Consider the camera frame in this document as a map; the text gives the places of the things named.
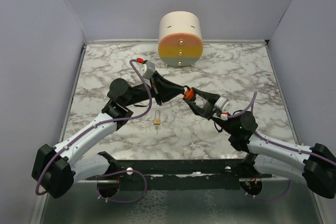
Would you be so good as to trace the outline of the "orange black padlock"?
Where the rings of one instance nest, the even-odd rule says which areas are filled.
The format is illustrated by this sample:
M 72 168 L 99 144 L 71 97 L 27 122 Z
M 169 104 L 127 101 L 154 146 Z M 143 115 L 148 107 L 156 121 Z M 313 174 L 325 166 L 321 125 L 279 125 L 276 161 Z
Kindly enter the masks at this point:
M 183 98 L 185 100 L 194 102 L 196 100 L 196 94 L 195 94 L 193 88 L 190 88 L 189 86 L 183 86 L 183 88 L 186 89 L 185 92 L 184 92 L 184 97 Z

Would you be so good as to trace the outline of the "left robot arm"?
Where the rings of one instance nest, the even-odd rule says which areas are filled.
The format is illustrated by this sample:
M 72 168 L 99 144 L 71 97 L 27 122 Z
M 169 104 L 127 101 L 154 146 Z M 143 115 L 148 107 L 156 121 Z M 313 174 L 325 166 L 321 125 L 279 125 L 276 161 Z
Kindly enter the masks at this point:
M 150 83 L 131 86 L 117 78 L 110 84 L 108 103 L 86 127 L 53 147 L 41 146 L 36 154 L 32 178 L 53 198 L 63 196 L 79 176 L 79 159 L 106 136 L 122 128 L 136 117 L 127 107 L 142 101 L 158 105 L 184 94 L 183 86 L 170 82 L 155 72 Z

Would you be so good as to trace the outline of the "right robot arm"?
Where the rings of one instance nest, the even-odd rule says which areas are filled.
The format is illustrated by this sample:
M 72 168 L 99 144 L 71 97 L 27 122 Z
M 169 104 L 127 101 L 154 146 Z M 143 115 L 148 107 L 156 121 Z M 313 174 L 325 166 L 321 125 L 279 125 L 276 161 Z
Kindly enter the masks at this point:
M 335 156 L 323 144 L 314 146 L 290 144 L 257 132 L 253 114 L 254 101 L 240 112 L 229 113 L 230 102 L 219 94 L 187 88 L 183 100 L 193 113 L 214 122 L 218 132 L 229 134 L 237 151 L 251 158 L 241 164 L 246 177 L 272 174 L 290 179 L 304 179 L 315 194 L 335 197 Z

